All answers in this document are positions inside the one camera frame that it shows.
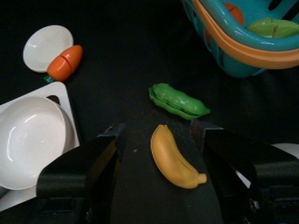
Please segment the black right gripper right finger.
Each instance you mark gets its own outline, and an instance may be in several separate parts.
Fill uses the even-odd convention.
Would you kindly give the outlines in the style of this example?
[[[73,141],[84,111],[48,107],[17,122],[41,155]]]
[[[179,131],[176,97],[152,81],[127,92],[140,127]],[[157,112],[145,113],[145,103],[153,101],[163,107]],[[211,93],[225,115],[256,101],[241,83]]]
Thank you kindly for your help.
[[[191,134],[224,224],[299,224],[299,157],[197,120]]]

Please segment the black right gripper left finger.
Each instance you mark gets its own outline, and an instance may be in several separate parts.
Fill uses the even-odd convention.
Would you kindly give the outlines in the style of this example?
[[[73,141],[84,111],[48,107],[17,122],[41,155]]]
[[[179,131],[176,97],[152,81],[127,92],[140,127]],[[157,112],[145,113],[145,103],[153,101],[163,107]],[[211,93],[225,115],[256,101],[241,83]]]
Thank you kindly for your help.
[[[43,168],[34,224],[109,223],[125,142],[120,123]]]

